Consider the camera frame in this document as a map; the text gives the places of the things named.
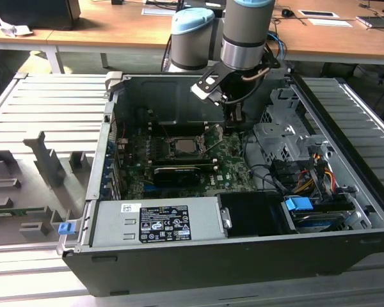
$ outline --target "side panel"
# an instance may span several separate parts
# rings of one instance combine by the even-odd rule
[[[379,252],[384,233],[67,254],[63,260],[92,295],[110,296],[340,274]]]

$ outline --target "open computer chassis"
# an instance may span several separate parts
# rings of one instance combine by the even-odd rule
[[[345,84],[266,79],[230,129],[195,80],[126,75],[111,93],[63,254],[91,294],[340,274],[384,251],[381,161],[353,135],[384,124]]]

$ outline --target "blue latch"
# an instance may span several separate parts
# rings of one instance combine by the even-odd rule
[[[76,222],[64,222],[58,227],[59,235],[73,235],[76,233]]]
[[[285,201],[286,206],[291,210],[313,210],[314,207],[308,197],[292,197]]]

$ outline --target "robotic arm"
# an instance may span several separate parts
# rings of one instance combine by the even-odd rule
[[[220,59],[191,91],[200,100],[222,106],[225,120],[238,121],[239,116],[233,118],[236,107],[241,109],[243,101],[259,87],[270,69],[280,66],[266,45],[274,5],[275,0],[229,0],[224,22],[213,20],[213,13],[205,9],[187,9],[174,16],[173,29],[185,20],[182,17],[190,19],[190,14],[197,13],[188,10],[200,10],[200,22],[205,21],[201,23],[203,26],[195,24],[194,31],[184,36],[177,35],[176,31],[172,33],[172,66],[202,69],[208,59]]]

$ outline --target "power supply label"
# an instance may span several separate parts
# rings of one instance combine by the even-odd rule
[[[156,243],[191,240],[188,206],[152,207],[140,210],[140,241]]]

